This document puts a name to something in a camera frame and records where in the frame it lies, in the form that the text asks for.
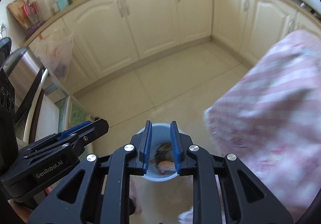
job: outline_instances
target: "cabinet door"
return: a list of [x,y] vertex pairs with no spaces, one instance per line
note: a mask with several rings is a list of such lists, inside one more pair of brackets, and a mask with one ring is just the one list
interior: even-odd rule
[[319,38],[321,38],[321,23],[320,23],[320,26],[317,26],[312,21],[312,18],[314,18],[314,17],[308,18],[307,16],[305,16],[304,14],[299,12],[298,17],[295,22],[294,30],[303,29],[303,30],[309,31],[309,32],[315,34],[316,36],[318,36]]
[[253,65],[293,29],[296,10],[280,0],[249,0],[240,54]]
[[176,0],[181,43],[211,35],[212,0]]
[[141,58],[179,44],[175,0],[123,0]]
[[[42,37],[49,36],[55,31],[61,31],[62,35],[67,36],[69,34],[68,29],[66,28],[63,20],[60,18],[44,31],[41,32]],[[32,51],[35,51],[36,46],[39,42],[39,37],[36,37],[29,45]],[[79,91],[80,89],[86,87],[96,80],[96,76],[93,73],[93,70],[88,66],[88,63],[81,54],[78,46],[73,45],[73,56],[70,61],[69,72],[65,82],[62,84],[69,91],[70,94]]]
[[214,0],[213,35],[237,53],[240,51],[248,0]]
[[120,0],[90,0],[63,19],[98,78],[138,60]]

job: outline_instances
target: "pink striped cloth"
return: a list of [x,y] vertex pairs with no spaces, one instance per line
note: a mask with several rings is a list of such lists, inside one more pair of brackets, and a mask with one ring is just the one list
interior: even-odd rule
[[204,122],[218,155],[237,155],[297,221],[321,188],[321,40],[303,30],[286,36]]

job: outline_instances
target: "blue gripper pad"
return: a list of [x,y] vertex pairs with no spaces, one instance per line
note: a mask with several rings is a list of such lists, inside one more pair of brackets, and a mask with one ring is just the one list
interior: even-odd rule
[[150,121],[147,121],[145,125],[145,130],[142,134],[141,145],[139,147],[139,157],[140,157],[140,161],[143,162],[142,169],[144,171],[144,174],[146,174],[148,169],[151,137],[152,137],[152,123]]
[[190,175],[196,167],[196,161],[187,155],[187,149],[193,144],[190,136],[179,132],[175,121],[171,122],[171,146],[177,174]]
[[77,125],[77,126],[71,128],[71,129],[67,130],[67,131],[62,132],[60,137],[57,138],[57,141],[61,141],[61,140],[65,139],[65,138],[67,138],[70,134],[73,134],[75,131],[78,131],[82,127],[85,127],[85,126],[87,126],[87,125],[89,125],[91,123],[92,123],[91,121],[85,121],[80,125]]

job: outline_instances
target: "tile floor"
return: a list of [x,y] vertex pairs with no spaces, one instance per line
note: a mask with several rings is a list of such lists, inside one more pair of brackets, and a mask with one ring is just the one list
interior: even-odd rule
[[[146,120],[175,120],[195,144],[215,154],[203,124],[203,111],[248,70],[237,58],[208,42],[160,58],[93,89],[78,99],[110,125],[108,134],[94,142],[95,153],[110,154],[129,143]],[[138,176],[134,180],[143,211],[131,216],[131,224],[178,223],[177,216],[193,204],[192,185],[184,177],[167,182],[150,182]]]

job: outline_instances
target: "white bucket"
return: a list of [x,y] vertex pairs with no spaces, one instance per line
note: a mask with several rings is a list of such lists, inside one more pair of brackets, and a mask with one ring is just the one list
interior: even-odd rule
[[[151,138],[151,146],[150,146],[150,159],[154,158],[157,148],[165,142],[171,142],[171,132],[170,132],[171,124],[170,123],[153,123],[152,128],[152,138]],[[178,176],[176,172],[172,174],[159,174],[156,169],[154,163],[149,162],[147,173],[143,176],[145,179],[149,181],[161,182],[168,181],[170,179]]]

